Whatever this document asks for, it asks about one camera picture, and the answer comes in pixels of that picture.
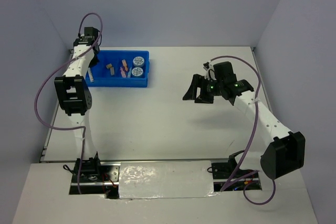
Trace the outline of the blue correction tape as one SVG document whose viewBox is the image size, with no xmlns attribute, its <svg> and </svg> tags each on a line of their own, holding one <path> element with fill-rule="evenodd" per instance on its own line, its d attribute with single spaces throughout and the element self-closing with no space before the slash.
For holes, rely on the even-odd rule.
<svg viewBox="0 0 336 224">
<path fill-rule="evenodd" d="M 128 75 L 127 75 L 127 78 L 130 78 L 130 77 L 131 77 L 131 75 L 132 75 L 132 68 L 130 68 L 130 69 L 129 69 L 129 71 L 128 71 Z"/>
</svg>

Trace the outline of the blue slime jar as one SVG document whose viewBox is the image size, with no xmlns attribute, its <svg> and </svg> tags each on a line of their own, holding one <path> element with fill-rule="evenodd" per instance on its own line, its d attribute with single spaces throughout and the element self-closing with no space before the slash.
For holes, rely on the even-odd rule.
<svg viewBox="0 0 336 224">
<path fill-rule="evenodd" d="M 145 59 L 141 56 L 134 57 L 132 60 L 132 64 L 134 67 L 142 68 L 145 65 Z"/>
<path fill-rule="evenodd" d="M 145 76 L 143 68 L 141 67 L 132 68 L 131 76 L 133 78 L 143 78 Z"/>
</svg>

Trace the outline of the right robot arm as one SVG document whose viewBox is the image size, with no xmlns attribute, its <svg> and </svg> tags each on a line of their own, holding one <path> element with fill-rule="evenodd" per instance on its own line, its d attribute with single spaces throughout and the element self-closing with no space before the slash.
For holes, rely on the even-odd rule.
<svg viewBox="0 0 336 224">
<path fill-rule="evenodd" d="M 206 75 L 194 74 L 183 96 L 184 101 L 212 104 L 215 97 L 229 101 L 253 123 L 266 149 L 260 156 L 260 167 L 270 179 L 277 179 L 303 167 L 306 139 L 301 132 L 284 126 L 259 100 L 257 91 L 245 79 L 238 80 L 229 61 L 204 64 Z"/>
</svg>

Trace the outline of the pink correction tape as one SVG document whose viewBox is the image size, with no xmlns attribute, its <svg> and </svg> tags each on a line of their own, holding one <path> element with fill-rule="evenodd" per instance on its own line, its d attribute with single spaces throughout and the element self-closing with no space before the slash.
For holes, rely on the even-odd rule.
<svg viewBox="0 0 336 224">
<path fill-rule="evenodd" d="M 123 77 L 123 78 L 127 77 L 127 73 L 125 72 L 125 70 L 122 67 L 120 68 L 120 74 L 121 74 L 121 77 Z"/>
</svg>

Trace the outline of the orange correction tape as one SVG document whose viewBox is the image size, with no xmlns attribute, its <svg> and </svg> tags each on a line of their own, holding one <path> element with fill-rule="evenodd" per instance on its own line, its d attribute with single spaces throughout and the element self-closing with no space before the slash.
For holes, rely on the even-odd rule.
<svg viewBox="0 0 336 224">
<path fill-rule="evenodd" d="M 121 62 L 122 62 L 122 65 L 123 65 L 123 68 L 125 69 L 125 71 L 128 72 L 128 71 L 129 71 L 129 68 L 128 68 L 128 65 L 127 65 L 126 60 L 125 60 L 125 59 L 122 59 Z"/>
</svg>

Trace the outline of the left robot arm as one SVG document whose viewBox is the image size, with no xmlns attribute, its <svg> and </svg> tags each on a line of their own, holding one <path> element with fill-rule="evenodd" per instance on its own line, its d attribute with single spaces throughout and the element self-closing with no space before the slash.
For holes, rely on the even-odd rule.
<svg viewBox="0 0 336 224">
<path fill-rule="evenodd" d="M 90 131 L 92 95 L 86 83 L 87 73 L 99 63 L 99 45 L 93 44 L 98 38 L 98 29 L 85 27 L 84 33 L 74 41 L 73 62 L 61 77 L 54 79 L 59 105 L 74 127 L 78 158 L 73 174 L 78 182 L 81 179 L 95 182 L 103 174 Z"/>
</svg>

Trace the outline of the blue white marker pen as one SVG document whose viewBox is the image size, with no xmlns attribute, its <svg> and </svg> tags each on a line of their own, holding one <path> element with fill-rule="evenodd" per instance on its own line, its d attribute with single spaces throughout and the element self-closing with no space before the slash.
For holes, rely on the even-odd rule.
<svg viewBox="0 0 336 224">
<path fill-rule="evenodd" d="M 91 68 L 88 68 L 88 76 L 89 76 L 90 82 L 93 83 L 94 82 L 94 78 L 93 78 L 93 74 L 92 74 Z"/>
</svg>

